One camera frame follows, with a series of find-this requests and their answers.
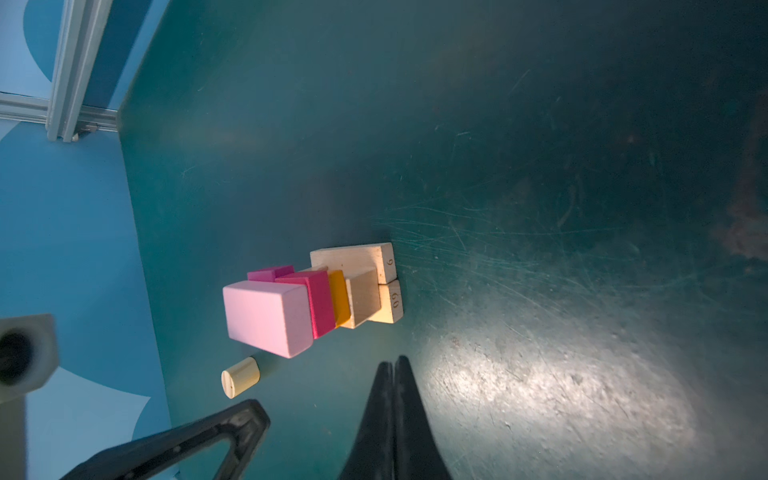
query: metal frame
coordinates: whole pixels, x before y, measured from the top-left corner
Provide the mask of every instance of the metal frame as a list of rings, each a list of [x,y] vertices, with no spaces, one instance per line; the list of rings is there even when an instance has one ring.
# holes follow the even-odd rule
[[[48,139],[72,141],[112,0],[66,0],[48,102]]]
[[[82,107],[78,118],[79,129],[118,131],[117,115],[117,110]],[[0,118],[45,124],[48,119],[48,100],[0,92]]]

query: light pink block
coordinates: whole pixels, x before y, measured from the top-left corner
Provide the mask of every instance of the light pink block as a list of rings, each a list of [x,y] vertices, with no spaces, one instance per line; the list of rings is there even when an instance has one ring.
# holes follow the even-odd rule
[[[245,280],[225,286],[223,294],[231,339],[287,359],[312,346],[304,285]]]
[[[255,272],[248,272],[248,280],[252,282],[274,282],[279,276],[290,275],[293,273],[293,265],[271,266]]]

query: yellow block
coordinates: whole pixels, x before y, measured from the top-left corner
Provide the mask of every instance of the yellow block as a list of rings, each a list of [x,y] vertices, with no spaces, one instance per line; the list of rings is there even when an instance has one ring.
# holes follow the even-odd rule
[[[310,252],[310,260],[313,268],[325,265],[345,273],[376,269],[376,282],[380,285],[397,278],[395,253],[389,242],[314,250]]]
[[[376,281],[376,271],[368,270],[361,273],[345,273],[346,294],[349,298],[351,317],[344,322],[344,328],[357,328],[368,317],[381,309],[379,300],[379,284]]]
[[[331,270],[328,272],[328,284],[331,287],[331,300],[333,301],[333,313],[336,315],[336,326],[348,322],[352,316],[349,311],[349,297],[346,293],[346,281],[344,272]]]
[[[379,301],[381,309],[371,315],[372,322],[394,323],[402,318],[402,295],[400,280],[393,280],[386,285],[379,285]]]

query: wooden cylinder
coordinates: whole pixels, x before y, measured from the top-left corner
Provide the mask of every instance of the wooden cylinder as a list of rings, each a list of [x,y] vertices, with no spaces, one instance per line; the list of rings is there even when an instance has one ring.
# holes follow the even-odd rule
[[[221,386],[224,388],[224,395],[233,399],[256,385],[260,378],[259,366],[256,360],[249,356],[221,373]]]

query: blue wall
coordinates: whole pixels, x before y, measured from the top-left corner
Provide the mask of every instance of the blue wall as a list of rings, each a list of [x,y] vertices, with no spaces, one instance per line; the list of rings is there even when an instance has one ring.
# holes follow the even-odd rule
[[[117,134],[0,121],[0,317],[53,313],[61,369],[27,398],[29,478],[170,427]]]

